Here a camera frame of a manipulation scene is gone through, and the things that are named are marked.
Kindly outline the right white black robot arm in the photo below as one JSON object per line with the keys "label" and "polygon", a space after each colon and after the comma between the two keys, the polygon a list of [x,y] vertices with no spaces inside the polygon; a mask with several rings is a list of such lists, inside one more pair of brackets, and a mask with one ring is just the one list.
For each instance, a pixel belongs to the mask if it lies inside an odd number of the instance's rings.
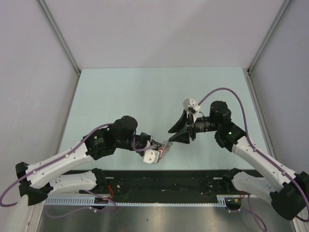
{"label": "right white black robot arm", "polygon": [[298,218],[309,205],[309,175],[284,166],[268,154],[263,154],[249,140],[246,131],[231,120],[231,111],[226,102],[214,101],[209,116],[199,117],[200,106],[193,99],[183,102],[180,119],[169,129],[170,142],[189,144],[197,133],[215,133],[214,138],[221,148],[239,156],[254,167],[262,178],[252,177],[237,168],[228,172],[223,189],[228,194],[237,190],[253,194],[271,204],[284,219]]}

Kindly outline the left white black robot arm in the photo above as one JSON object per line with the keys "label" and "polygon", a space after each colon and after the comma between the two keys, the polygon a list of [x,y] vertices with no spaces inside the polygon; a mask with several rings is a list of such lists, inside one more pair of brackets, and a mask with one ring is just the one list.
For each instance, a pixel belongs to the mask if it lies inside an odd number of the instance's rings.
{"label": "left white black robot arm", "polygon": [[74,191],[102,193],[107,187],[104,172],[94,168],[81,174],[67,174],[72,168],[112,155],[117,149],[133,151],[148,164],[156,164],[162,157],[163,144],[152,136],[136,134],[138,123],[131,116],[123,116],[114,123],[93,129],[68,150],[36,164],[21,162],[15,166],[19,178],[20,196],[27,196],[28,205],[36,205],[49,196]]}

